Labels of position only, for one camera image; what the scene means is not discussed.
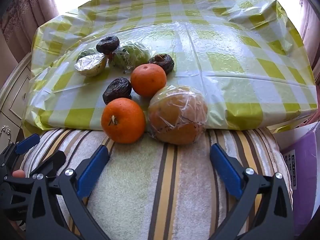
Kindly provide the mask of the person's left hand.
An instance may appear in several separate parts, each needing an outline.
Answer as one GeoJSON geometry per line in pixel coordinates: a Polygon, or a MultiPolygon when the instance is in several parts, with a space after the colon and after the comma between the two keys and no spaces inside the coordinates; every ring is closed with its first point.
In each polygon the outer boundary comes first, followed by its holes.
{"type": "Polygon", "coordinates": [[[16,170],[12,173],[14,178],[25,178],[25,172],[23,170],[16,170]]]}

